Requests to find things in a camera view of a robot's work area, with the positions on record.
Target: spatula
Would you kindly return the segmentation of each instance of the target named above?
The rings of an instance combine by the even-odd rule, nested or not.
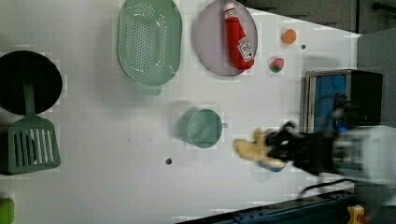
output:
[[[34,86],[23,78],[26,115],[8,128],[8,171],[12,175],[58,167],[61,164],[55,128],[35,114]]]

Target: yellow toy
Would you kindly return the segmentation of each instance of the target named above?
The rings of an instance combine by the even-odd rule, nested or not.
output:
[[[233,141],[236,153],[248,161],[257,161],[264,164],[265,168],[271,171],[280,171],[285,167],[285,162],[268,157],[270,148],[265,145],[265,134],[261,128],[257,128],[253,134],[254,142],[245,139],[236,139]]]

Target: microwave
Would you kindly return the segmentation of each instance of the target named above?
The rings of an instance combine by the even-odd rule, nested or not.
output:
[[[345,131],[381,121],[382,74],[359,70],[309,71],[305,74],[303,131]],[[337,108],[351,119],[334,116]]]

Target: white table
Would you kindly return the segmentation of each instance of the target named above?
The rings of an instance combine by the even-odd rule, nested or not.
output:
[[[358,35],[250,10],[259,29],[256,64],[246,75],[219,77],[191,42],[212,0],[179,0],[180,69],[160,96],[143,96],[117,61],[122,2],[0,2],[0,51],[45,52],[64,77],[59,104],[41,114],[57,127],[61,167],[0,176],[0,192],[15,198],[16,224],[174,223],[291,200],[318,182],[290,164],[275,174],[243,161],[232,142],[258,126],[298,122],[305,71],[355,68]],[[289,47],[280,43],[287,28],[298,31]],[[281,75],[269,75],[274,56],[286,61]],[[214,108],[229,124],[215,148],[194,149],[173,136],[191,105]],[[1,123],[18,118],[0,112]]]

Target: red ketchup bottle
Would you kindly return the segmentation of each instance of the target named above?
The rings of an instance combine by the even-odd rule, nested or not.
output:
[[[254,52],[247,35],[239,22],[233,3],[224,7],[225,22],[227,25],[228,49],[233,64],[239,70],[247,70],[254,64]]]

